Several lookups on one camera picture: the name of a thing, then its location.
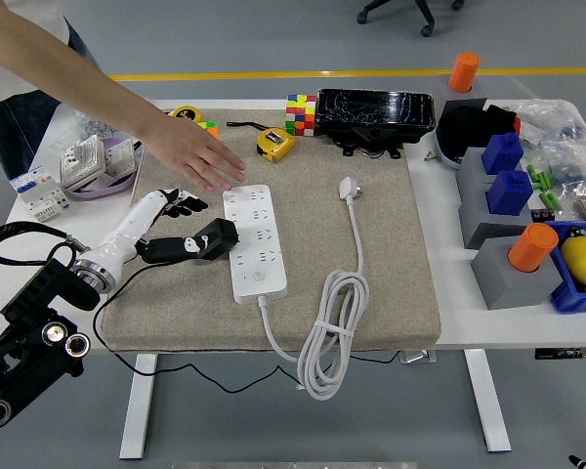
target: gray block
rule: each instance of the gray block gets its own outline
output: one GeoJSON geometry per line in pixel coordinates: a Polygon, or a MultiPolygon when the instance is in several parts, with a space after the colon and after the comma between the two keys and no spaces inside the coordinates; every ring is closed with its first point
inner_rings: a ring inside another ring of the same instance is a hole
{"type": "Polygon", "coordinates": [[[487,175],[481,162],[481,154],[484,149],[469,148],[462,157],[460,167],[456,171],[456,184],[460,199],[473,195],[473,189],[485,189],[488,191],[494,182],[494,175],[487,175]]]}
{"type": "Polygon", "coordinates": [[[450,76],[450,74],[442,74],[434,77],[432,97],[434,98],[437,125],[439,125],[441,117],[457,107],[466,106],[482,109],[486,103],[486,94],[477,78],[474,80],[470,92],[457,93],[449,88],[450,76]]]}
{"type": "Polygon", "coordinates": [[[488,210],[486,188],[473,187],[458,209],[462,240],[466,249],[480,249],[491,237],[514,236],[531,224],[527,204],[519,215],[495,215],[488,210]]]}
{"type": "Polygon", "coordinates": [[[519,238],[487,239],[471,262],[471,269],[489,310],[539,305],[562,283],[551,257],[547,257],[536,271],[529,274],[518,271],[508,262],[508,251],[519,238]]]}

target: black cable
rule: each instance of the black cable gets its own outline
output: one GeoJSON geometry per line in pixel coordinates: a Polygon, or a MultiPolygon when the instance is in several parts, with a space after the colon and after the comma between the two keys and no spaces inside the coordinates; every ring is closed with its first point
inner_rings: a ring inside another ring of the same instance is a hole
{"type": "Polygon", "coordinates": [[[46,258],[46,262],[45,262],[45,263],[47,264],[48,262],[50,262],[50,260],[51,260],[51,259],[53,259],[53,258],[55,257],[55,254],[57,253],[57,251],[58,251],[59,249],[61,249],[62,247],[68,247],[68,248],[69,248],[69,250],[71,251],[71,257],[70,257],[70,259],[69,259],[69,262],[68,262],[68,263],[67,263],[67,265],[66,265],[66,267],[67,267],[68,269],[70,269],[70,268],[71,268],[71,266],[73,266],[73,265],[74,265],[74,262],[76,262],[76,256],[78,255],[78,251],[76,250],[76,248],[75,248],[75,247],[74,247],[72,244],[70,244],[70,243],[69,243],[69,242],[67,242],[67,241],[60,242],[59,244],[56,244],[56,245],[55,245],[55,246],[54,246],[54,247],[53,247],[53,248],[50,250],[50,252],[48,253],[48,257],[46,258]]]}
{"type": "Polygon", "coordinates": [[[226,122],[226,125],[229,127],[242,127],[244,125],[250,125],[258,130],[267,130],[269,127],[267,125],[259,124],[256,122],[226,122]]]}
{"type": "Polygon", "coordinates": [[[390,360],[388,360],[388,361],[385,361],[385,360],[374,360],[374,359],[364,359],[363,357],[355,357],[353,355],[351,355],[350,357],[352,357],[354,360],[360,360],[361,362],[373,362],[373,363],[389,364],[389,363],[392,363],[393,360],[398,357],[398,355],[399,355],[399,351],[397,351],[393,355],[393,357],[390,360]]]}
{"type": "Polygon", "coordinates": [[[139,369],[136,369],[134,366],[132,366],[131,364],[129,364],[126,359],[124,359],[121,355],[119,355],[119,353],[117,353],[116,351],[110,349],[108,347],[108,345],[106,344],[105,340],[102,338],[102,336],[100,335],[100,333],[98,332],[98,317],[100,316],[100,313],[102,312],[102,310],[108,306],[113,300],[115,300],[115,298],[117,298],[117,296],[123,291],[123,289],[128,286],[128,284],[139,274],[143,273],[144,271],[148,270],[148,269],[153,269],[155,267],[166,267],[166,266],[171,266],[174,264],[178,264],[180,261],[177,262],[164,262],[164,263],[160,263],[160,264],[152,264],[149,266],[145,266],[141,269],[139,269],[138,271],[136,271],[134,274],[132,274],[126,281],[125,283],[109,298],[106,299],[106,301],[98,308],[98,310],[96,311],[96,313],[94,314],[94,318],[93,318],[93,331],[94,334],[96,335],[96,337],[98,338],[98,340],[106,347],[106,349],[111,352],[112,354],[114,354],[118,360],[120,360],[124,365],[126,365],[131,371],[133,371],[134,373],[139,374],[140,376],[156,376],[157,374],[162,374],[162,373],[171,373],[171,372],[175,372],[175,371],[180,371],[182,369],[185,368],[193,368],[195,370],[195,372],[197,374],[199,374],[201,377],[203,377],[204,379],[206,379],[207,381],[210,381],[211,383],[216,384],[220,389],[222,389],[223,391],[225,391],[228,394],[237,394],[240,393],[242,391],[245,391],[246,389],[254,386],[257,383],[260,383],[261,381],[264,381],[270,377],[272,377],[277,371],[281,371],[282,373],[284,373],[286,376],[288,376],[289,378],[291,378],[293,381],[295,381],[298,385],[300,385],[300,382],[291,374],[289,374],[288,372],[286,372],[280,365],[278,365],[271,373],[263,376],[262,378],[256,379],[254,381],[252,381],[251,383],[243,386],[242,388],[236,389],[236,390],[230,390],[228,388],[226,388],[224,385],[222,385],[221,383],[219,383],[217,380],[207,376],[206,374],[204,374],[202,371],[200,371],[193,363],[186,363],[183,364],[181,366],[177,366],[174,368],[163,368],[163,369],[158,369],[152,373],[146,373],[143,371],[140,371],[139,369]]]}
{"type": "MultiPolygon", "coordinates": [[[[32,232],[44,233],[47,235],[62,237],[63,239],[68,238],[67,233],[62,232],[61,230],[57,230],[55,228],[48,227],[46,225],[42,225],[41,223],[20,221],[20,222],[7,223],[6,225],[3,225],[2,227],[0,227],[0,243],[10,237],[23,235],[25,233],[32,233],[32,232]]],[[[15,260],[15,259],[7,259],[6,257],[0,256],[0,264],[3,264],[5,266],[44,266],[46,264],[46,262],[47,262],[47,260],[45,260],[45,261],[19,261],[19,260],[15,260]]]]}

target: blue jeans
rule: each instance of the blue jeans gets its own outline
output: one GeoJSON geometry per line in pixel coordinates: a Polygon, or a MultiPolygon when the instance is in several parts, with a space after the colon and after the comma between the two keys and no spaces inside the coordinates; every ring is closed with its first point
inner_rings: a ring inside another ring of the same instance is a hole
{"type": "MultiPolygon", "coordinates": [[[[78,33],[69,23],[67,26],[68,46],[97,65],[78,33]]],[[[30,169],[59,104],[39,90],[0,102],[0,164],[10,180],[30,169]]]]}

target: white device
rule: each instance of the white device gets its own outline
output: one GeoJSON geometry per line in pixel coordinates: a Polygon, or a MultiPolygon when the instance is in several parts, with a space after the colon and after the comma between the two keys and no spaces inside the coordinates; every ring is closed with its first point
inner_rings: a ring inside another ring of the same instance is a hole
{"type": "Polygon", "coordinates": [[[65,194],[43,166],[11,180],[11,186],[38,222],[45,222],[69,207],[65,194]]]}
{"type": "Polygon", "coordinates": [[[234,301],[246,305],[260,296],[284,298],[286,272],[270,188],[242,186],[224,192],[224,213],[238,233],[238,244],[230,251],[234,301]]]}
{"type": "Polygon", "coordinates": [[[105,150],[105,172],[114,180],[121,179],[137,170],[133,142],[124,140],[105,150]]]}
{"type": "Polygon", "coordinates": [[[106,169],[105,144],[97,135],[67,149],[61,158],[61,186],[75,191],[106,169]]]}

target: office chair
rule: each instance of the office chair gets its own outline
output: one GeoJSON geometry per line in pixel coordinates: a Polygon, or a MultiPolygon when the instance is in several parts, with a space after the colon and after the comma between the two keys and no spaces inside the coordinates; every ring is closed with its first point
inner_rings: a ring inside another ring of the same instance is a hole
{"type": "MultiPolygon", "coordinates": [[[[356,18],[359,24],[365,24],[367,22],[367,15],[371,10],[375,10],[378,7],[381,7],[385,3],[389,3],[391,0],[373,0],[373,2],[369,3],[364,9],[358,13],[358,17],[356,18]]],[[[423,26],[421,29],[421,35],[424,37],[428,37],[432,34],[434,29],[434,17],[432,16],[432,12],[430,11],[430,7],[428,7],[427,0],[414,0],[423,13],[426,21],[428,22],[427,25],[423,26]]],[[[454,0],[452,8],[456,11],[460,10],[463,5],[465,4],[465,0],[454,0]]]]}

